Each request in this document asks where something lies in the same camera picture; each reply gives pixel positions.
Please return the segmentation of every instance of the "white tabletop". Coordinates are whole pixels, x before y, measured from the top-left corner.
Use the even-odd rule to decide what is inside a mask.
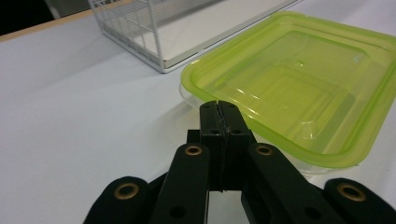
[[[394,0],[304,0],[289,10],[396,35]],[[111,181],[163,174],[198,111],[104,37],[90,16],[0,43],[0,223],[81,223]],[[396,207],[396,104],[357,180]],[[248,223],[239,194],[211,193],[209,223]]]

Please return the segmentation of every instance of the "green plastic container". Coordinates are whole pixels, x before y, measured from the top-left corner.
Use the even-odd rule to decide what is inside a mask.
[[[223,100],[290,155],[330,168],[369,153],[396,94],[396,37],[277,12],[189,64],[181,84]]]

